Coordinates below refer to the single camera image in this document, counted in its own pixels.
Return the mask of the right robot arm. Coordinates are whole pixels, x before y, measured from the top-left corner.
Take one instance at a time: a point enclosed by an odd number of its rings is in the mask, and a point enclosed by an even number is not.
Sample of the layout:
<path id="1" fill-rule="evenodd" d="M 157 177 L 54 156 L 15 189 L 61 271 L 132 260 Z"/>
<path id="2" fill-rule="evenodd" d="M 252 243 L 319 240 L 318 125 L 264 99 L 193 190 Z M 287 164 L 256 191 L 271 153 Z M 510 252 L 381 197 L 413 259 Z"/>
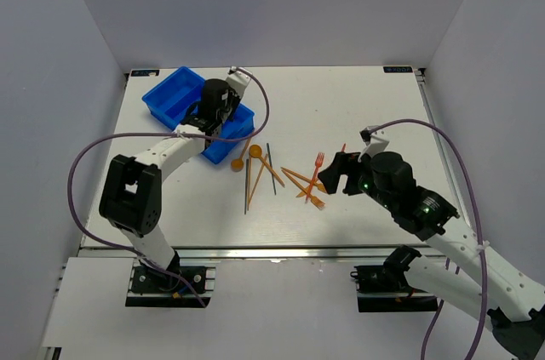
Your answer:
<path id="1" fill-rule="evenodd" d="M 542 284 L 480 242 L 452 204 L 416 183 L 412 167 L 398 153 L 338 152 L 318 179 L 334 194 L 341 176 L 347 178 L 344 194 L 370 197 L 403 230 L 441 252 L 473 280 L 458 285 L 423 256 L 400 247 L 384 263 L 391 289 L 402 291 L 410 285 L 435 294 L 472 317 L 483 317 L 496 341 L 516 358 L 536 358 L 544 344 Z"/>

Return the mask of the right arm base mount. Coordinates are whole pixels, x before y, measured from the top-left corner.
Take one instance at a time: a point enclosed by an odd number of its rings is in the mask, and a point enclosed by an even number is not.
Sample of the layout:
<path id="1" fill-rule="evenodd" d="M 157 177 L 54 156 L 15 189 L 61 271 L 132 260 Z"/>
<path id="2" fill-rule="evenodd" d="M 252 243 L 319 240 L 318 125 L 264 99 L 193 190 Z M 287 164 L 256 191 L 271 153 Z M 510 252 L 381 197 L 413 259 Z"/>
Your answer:
<path id="1" fill-rule="evenodd" d="M 360 313 L 433 312 L 438 299 L 411 287 L 405 277 L 409 263 L 422 254 L 409 246 L 396 248 L 379 266 L 355 266 L 350 272 Z"/>

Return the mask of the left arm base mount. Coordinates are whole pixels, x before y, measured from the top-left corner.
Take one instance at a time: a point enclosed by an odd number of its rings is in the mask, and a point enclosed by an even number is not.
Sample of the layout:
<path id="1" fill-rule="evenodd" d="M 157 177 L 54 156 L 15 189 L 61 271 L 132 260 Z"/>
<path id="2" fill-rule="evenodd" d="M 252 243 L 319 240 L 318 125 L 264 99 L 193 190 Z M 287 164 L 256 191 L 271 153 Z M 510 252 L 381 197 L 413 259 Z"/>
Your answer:
<path id="1" fill-rule="evenodd" d="M 125 306 L 204 309 L 209 304 L 215 288 L 215 267 L 181 265 L 178 270 L 194 292 L 178 278 L 167 277 L 141 263 L 134 263 L 129 277 Z"/>

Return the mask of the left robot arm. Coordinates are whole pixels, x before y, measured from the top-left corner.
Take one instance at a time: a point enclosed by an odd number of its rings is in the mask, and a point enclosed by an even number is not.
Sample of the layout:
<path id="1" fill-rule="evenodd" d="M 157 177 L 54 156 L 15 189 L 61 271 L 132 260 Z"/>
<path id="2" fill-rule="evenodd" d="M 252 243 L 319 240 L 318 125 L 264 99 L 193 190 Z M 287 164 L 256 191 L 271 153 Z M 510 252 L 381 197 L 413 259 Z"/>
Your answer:
<path id="1" fill-rule="evenodd" d="M 189 105 L 173 137 L 133 157 L 117 155 L 110 162 L 99 213 L 141 254 L 146 275 L 160 290 L 172 291 L 180 283 L 179 255 L 158 225 L 163 182 L 220 136 L 249 83 L 239 71 L 224 80 L 206 80 L 200 100 Z"/>

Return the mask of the red-orange plastic fork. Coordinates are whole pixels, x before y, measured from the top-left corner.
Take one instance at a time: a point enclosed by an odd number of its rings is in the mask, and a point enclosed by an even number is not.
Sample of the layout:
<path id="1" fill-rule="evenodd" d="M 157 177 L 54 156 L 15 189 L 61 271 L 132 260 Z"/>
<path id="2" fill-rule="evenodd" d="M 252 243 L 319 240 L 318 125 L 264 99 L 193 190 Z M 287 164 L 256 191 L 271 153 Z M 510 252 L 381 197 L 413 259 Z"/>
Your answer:
<path id="1" fill-rule="evenodd" d="M 311 185 L 313 185 L 316 182 L 316 180 L 318 178 L 319 169 L 322 167 L 323 162 L 324 162 L 324 153 L 319 152 L 316 159 L 315 159 L 315 163 L 314 163 L 313 176 L 312 176 L 311 181 L 310 181 Z M 306 203 L 311 199 L 311 196 L 312 196 L 312 192 L 308 191 L 308 193 L 306 195 L 306 198 L 305 198 Z"/>

